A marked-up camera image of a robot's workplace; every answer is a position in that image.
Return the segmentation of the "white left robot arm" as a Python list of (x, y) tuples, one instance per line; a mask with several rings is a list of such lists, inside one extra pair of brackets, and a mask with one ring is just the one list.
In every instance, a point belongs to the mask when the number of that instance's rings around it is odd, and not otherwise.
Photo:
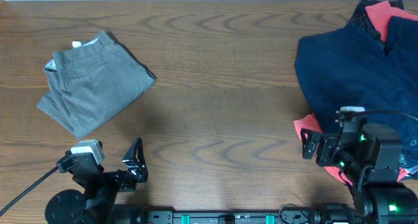
[(99, 140), (81, 140), (56, 163), (60, 173), (72, 174), (83, 192), (66, 189), (45, 208), (48, 223), (235, 224), (320, 223), (320, 210), (284, 206), (275, 212), (172, 212), (145, 211), (138, 205), (116, 204), (121, 192), (134, 192), (148, 180), (142, 139), (137, 138), (122, 161), (127, 170), (106, 172)]

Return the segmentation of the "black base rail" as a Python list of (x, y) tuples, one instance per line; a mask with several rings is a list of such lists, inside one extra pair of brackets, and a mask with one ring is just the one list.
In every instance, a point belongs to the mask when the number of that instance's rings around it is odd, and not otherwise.
[(122, 224), (350, 224), (357, 218), (345, 204), (318, 208), (286, 204), (267, 211), (145, 211), (139, 206), (117, 205), (113, 223)]

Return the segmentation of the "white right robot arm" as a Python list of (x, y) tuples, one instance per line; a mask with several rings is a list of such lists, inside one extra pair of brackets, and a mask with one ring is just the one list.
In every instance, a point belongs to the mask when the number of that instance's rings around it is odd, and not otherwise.
[(309, 145), (320, 167), (336, 167), (351, 182), (365, 223), (417, 222), (417, 195), (398, 181), (402, 144), (393, 128), (346, 121), (339, 133), (315, 133)]

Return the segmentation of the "grey shorts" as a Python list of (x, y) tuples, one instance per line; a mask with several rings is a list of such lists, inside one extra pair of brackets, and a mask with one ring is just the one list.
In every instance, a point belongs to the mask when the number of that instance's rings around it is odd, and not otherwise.
[(77, 139), (92, 133), (150, 89), (155, 75), (107, 32), (74, 41), (45, 64), (49, 92), (37, 107)]

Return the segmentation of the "dark plaid garment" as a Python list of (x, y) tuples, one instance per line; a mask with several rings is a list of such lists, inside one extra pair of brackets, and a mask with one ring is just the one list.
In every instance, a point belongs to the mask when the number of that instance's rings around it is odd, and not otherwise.
[(360, 28), (365, 30), (372, 38), (380, 45), (385, 46), (385, 43), (381, 39), (381, 33), (376, 30), (372, 25), (372, 22), (367, 15), (366, 7), (373, 6), (376, 4), (383, 3), (383, 5), (389, 4), (389, 7), (404, 9), (404, 4), (402, 0), (392, 0), (392, 1), (378, 1), (378, 0), (361, 0), (357, 7), (354, 10), (350, 22), (355, 23)]

